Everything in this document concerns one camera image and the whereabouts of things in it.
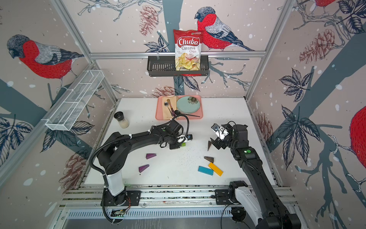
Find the purple wedge block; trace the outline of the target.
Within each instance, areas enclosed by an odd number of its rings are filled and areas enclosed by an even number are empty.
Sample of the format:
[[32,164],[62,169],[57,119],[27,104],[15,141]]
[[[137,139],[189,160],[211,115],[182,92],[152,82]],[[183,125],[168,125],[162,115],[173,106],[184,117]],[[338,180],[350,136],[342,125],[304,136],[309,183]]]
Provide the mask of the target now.
[[143,165],[143,166],[140,166],[138,169],[139,169],[139,172],[142,173],[143,171],[145,171],[150,165],[147,164],[147,165]]
[[146,159],[151,159],[153,157],[157,156],[155,153],[146,154]]

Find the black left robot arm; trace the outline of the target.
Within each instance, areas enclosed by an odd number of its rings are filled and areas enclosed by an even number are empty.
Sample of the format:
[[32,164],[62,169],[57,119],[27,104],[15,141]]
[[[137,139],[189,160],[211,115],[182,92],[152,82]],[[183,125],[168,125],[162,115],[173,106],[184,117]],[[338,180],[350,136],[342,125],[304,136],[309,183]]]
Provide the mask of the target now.
[[111,134],[89,157],[89,166],[98,171],[104,181],[104,197],[101,204],[123,206],[131,199],[128,197],[121,172],[131,152],[150,145],[159,145],[161,148],[169,146],[170,150],[179,149],[193,139],[188,130],[188,127],[184,128],[177,121],[171,120],[165,124],[151,126],[146,132],[132,135],[122,135],[119,132]]

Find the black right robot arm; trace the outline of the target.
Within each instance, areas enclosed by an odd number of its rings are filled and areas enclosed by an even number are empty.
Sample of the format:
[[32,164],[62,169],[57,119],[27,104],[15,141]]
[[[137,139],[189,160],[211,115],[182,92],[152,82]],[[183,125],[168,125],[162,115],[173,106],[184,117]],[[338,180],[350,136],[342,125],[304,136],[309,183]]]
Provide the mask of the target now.
[[211,129],[217,135],[211,140],[212,145],[217,149],[230,148],[250,182],[230,182],[230,201],[244,207],[257,229],[300,229],[300,218],[280,200],[264,172],[262,160],[249,145],[247,126],[213,124]]

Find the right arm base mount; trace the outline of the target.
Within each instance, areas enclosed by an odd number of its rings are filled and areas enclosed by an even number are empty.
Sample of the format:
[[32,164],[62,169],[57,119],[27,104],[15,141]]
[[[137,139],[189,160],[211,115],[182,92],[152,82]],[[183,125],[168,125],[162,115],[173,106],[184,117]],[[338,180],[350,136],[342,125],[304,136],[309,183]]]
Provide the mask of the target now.
[[249,187],[238,187],[236,189],[216,189],[211,198],[215,199],[216,205],[244,205],[251,194]]

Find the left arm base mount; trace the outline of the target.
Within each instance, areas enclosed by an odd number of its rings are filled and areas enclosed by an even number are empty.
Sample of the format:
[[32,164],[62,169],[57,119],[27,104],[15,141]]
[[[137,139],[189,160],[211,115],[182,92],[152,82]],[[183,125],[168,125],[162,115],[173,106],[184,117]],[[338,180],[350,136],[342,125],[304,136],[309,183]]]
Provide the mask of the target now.
[[123,191],[114,197],[109,190],[103,193],[103,202],[105,207],[117,207],[117,206],[138,206],[141,198],[141,191]]

